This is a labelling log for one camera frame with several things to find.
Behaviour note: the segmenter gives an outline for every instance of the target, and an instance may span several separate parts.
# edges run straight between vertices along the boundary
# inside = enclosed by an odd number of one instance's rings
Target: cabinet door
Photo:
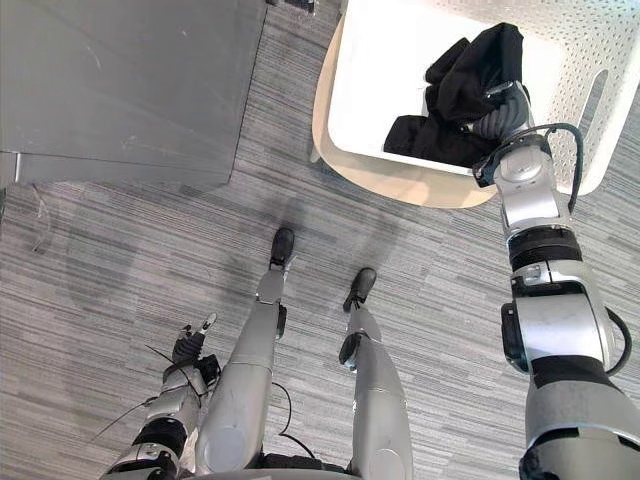
[[[225,183],[265,12],[264,0],[1,0],[3,161],[21,182]]]

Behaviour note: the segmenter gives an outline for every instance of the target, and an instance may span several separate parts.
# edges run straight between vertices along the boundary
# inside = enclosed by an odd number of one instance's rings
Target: metallic silver robot leg
[[[276,233],[269,270],[258,285],[249,319],[221,372],[215,356],[199,358],[211,322],[205,322],[195,334],[188,329],[181,333],[173,365],[165,371],[161,394],[151,404],[140,434],[102,480],[173,480],[185,473],[191,475],[180,471],[179,459],[196,427],[194,473],[199,479],[413,478],[404,392],[381,343],[380,329],[362,306],[366,297],[362,291],[345,303],[347,310],[353,303],[353,309],[346,347],[341,352],[341,360],[344,352],[348,353],[343,363],[356,372],[353,459],[349,467],[263,453],[275,340],[282,336],[286,322],[281,299],[293,241],[290,230]],[[366,286],[368,291],[373,282],[357,286]],[[208,388],[218,377],[207,400]],[[206,414],[198,422],[205,402]]]

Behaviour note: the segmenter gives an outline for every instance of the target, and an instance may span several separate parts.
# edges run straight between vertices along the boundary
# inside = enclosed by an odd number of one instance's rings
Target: white plastic basket
[[[472,40],[499,22],[524,35],[523,83],[537,124],[580,125],[594,80],[606,72],[585,135],[580,193],[593,191],[640,82],[640,0],[349,0],[329,114],[333,142],[353,153],[468,175],[461,167],[383,152],[382,145],[397,116],[425,113],[428,66],[459,38]],[[559,189],[569,192],[572,137],[559,133],[551,144]]]

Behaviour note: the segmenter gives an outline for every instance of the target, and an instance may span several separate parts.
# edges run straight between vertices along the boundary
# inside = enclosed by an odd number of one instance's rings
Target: gray striped carpet
[[[354,377],[337,362],[341,301],[365,265],[370,297],[409,400],[418,479],[517,478],[527,378],[507,366],[500,306],[509,266],[499,204],[438,211],[385,199],[310,165],[314,87],[337,17],[271,8],[235,171],[212,192],[172,185],[30,187],[8,192],[0,242],[0,477],[96,478],[136,434],[178,328],[219,315],[207,352],[228,358],[278,226],[297,234],[284,303],[289,321],[274,378],[293,397],[290,433],[325,461],[351,454]],[[602,186],[581,198],[576,228],[606,303],[640,329],[640,99]],[[617,384],[640,405],[640,354]],[[265,450],[303,452],[275,434]]]

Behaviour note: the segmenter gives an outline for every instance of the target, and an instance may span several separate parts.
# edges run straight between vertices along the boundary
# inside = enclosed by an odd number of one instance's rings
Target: silver arm segment
[[[521,478],[640,478],[640,412],[605,373],[611,321],[556,190],[546,140],[522,137],[498,161],[493,181],[514,270],[503,343],[507,360],[531,375]]]

